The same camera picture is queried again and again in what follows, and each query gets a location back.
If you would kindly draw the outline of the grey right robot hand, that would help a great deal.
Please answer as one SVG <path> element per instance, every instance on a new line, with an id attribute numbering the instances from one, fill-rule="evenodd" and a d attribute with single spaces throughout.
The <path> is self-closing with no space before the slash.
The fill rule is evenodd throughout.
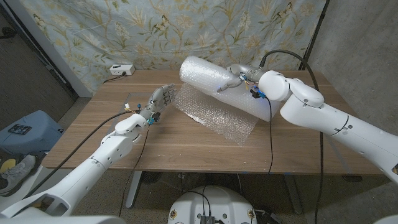
<path id="1" fill-rule="evenodd" d="M 237 63 L 230 65 L 226 70 L 235 75 L 236 78 L 233 78 L 232 80 L 226 82 L 224 85 L 221 85 L 217 89 L 218 93 L 221 93 L 228 88 L 236 88 L 237 86 L 240 86 L 243 82 L 258 83 L 260 78 L 264 74 L 264 71 L 262 71 L 260 68 Z"/>

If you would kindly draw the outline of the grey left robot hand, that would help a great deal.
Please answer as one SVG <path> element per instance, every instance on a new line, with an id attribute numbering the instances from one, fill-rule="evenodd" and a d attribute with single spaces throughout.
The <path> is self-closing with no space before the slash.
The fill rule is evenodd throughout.
<path id="1" fill-rule="evenodd" d="M 174 83 L 157 88 L 139 114 L 145 119 L 158 122 L 161 112 L 173 102 L 176 92 Z"/>

